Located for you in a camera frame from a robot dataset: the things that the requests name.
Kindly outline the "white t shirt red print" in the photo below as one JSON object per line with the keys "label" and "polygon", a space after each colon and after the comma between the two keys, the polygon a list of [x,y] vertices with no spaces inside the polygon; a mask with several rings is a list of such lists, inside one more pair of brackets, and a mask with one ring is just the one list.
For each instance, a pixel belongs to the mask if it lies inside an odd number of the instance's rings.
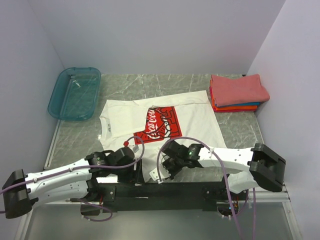
{"label": "white t shirt red print", "polygon": [[156,168],[160,147],[179,137],[188,146],[194,138],[211,147],[226,144],[205,90],[140,100],[107,100],[99,117],[100,142],[104,150],[117,150],[130,137],[131,144],[144,143],[142,175],[145,182]]}

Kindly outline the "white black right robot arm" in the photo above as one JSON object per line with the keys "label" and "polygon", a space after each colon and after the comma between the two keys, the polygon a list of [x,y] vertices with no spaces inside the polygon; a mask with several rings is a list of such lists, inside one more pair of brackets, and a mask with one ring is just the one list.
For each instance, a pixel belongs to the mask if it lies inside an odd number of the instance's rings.
{"label": "white black right robot arm", "polygon": [[159,151],[167,158],[158,162],[150,176],[161,183],[171,178],[183,168],[220,167],[237,170],[229,173],[227,182],[219,187],[222,198],[230,200],[236,194],[260,187],[278,193],[283,190],[286,160],[262,143],[252,148],[206,147],[203,143],[193,143],[186,147],[175,140],[165,144]]}

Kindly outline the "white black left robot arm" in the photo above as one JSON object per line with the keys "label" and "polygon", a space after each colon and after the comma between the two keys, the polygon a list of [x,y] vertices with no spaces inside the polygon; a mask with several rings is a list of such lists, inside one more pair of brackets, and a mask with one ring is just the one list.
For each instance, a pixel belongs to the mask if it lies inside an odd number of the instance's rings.
{"label": "white black left robot arm", "polygon": [[38,205],[65,199],[98,201],[102,206],[106,196],[99,178],[112,175],[125,184],[144,184],[149,180],[143,168],[144,153],[121,147],[116,151],[95,151],[74,163],[47,171],[16,170],[0,191],[4,203],[1,214],[13,219]]}

